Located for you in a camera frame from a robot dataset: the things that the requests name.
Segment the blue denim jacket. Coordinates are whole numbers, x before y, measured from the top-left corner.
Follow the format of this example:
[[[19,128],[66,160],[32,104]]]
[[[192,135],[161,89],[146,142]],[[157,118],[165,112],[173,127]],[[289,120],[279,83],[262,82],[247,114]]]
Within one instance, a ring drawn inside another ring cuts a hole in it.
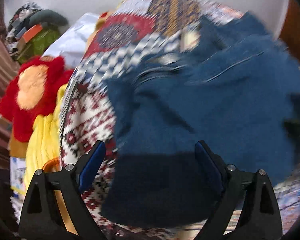
[[[295,147],[283,120],[294,114],[289,95],[300,93],[299,67],[245,14],[225,25],[202,17],[194,50],[149,54],[108,79],[118,155],[101,215],[140,228],[206,219],[223,188],[201,140],[227,164],[284,181]]]

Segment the pile of clothes and boxes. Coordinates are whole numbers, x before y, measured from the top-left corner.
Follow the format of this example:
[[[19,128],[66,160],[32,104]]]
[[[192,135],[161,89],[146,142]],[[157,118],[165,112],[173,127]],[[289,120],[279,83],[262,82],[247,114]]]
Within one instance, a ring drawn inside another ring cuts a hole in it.
[[[10,19],[5,45],[13,61],[19,64],[39,56],[61,35],[59,28],[68,25],[61,14],[26,2]]]

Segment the yellow orange blanket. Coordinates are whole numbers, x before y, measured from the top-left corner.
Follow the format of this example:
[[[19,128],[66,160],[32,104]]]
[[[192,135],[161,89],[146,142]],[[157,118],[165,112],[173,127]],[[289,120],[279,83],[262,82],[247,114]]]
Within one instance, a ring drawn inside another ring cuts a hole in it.
[[[40,168],[45,172],[60,169],[59,114],[66,87],[64,84],[59,88],[53,113],[36,117],[29,142],[19,142],[11,136],[11,203],[17,220],[20,220],[24,197],[34,172]]]

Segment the red plush toy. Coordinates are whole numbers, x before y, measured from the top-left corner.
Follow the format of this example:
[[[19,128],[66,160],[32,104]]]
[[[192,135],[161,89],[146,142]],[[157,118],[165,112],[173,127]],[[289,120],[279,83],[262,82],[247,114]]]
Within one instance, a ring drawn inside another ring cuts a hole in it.
[[[21,65],[0,100],[0,115],[12,123],[16,140],[28,142],[36,117],[54,112],[57,92],[72,73],[61,56],[37,56]]]

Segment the white pillow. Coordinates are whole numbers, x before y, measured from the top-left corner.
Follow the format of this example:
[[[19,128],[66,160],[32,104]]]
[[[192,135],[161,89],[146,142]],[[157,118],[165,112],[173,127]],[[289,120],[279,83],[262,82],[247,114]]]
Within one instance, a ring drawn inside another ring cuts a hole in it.
[[[47,50],[43,56],[63,57],[65,65],[74,69],[80,63],[89,36],[94,32],[99,15],[90,12],[82,15]]]

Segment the brown wooden door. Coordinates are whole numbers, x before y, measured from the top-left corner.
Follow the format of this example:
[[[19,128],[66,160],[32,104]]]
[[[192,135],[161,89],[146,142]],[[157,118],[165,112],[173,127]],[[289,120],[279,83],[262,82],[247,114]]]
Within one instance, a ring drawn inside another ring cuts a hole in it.
[[[280,38],[291,54],[300,61],[300,6],[296,0],[289,0]]]

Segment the patchwork patterned bedspread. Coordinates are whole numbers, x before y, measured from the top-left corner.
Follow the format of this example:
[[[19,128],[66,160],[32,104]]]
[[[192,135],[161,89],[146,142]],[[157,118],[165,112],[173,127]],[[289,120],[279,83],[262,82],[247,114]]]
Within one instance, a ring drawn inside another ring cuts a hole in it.
[[[76,163],[96,141],[106,143],[106,158],[93,183],[82,193],[82,199],[107,239],[194,239],[203,222],[181,228],[142,229],[115,224],[101,216],[101,205],[108,194],[116,163],[115,114],[103,82],[106,78],[131,70],[151,52],[189,51],[194,48],[195,43],[186,42],[181,33],[193,31],[200,16],[221,25],[241,18],[243,14],[210,0],[123,0],[113,11],[113,15],[118,14],[151,17],[155,22],[153,32],[112,52],[99,52],[93,48],[92,41],[110,13],[101,15],[95,27],[91,28],[85,55],[77,65],[62,101],[59,115],[60,163]]]

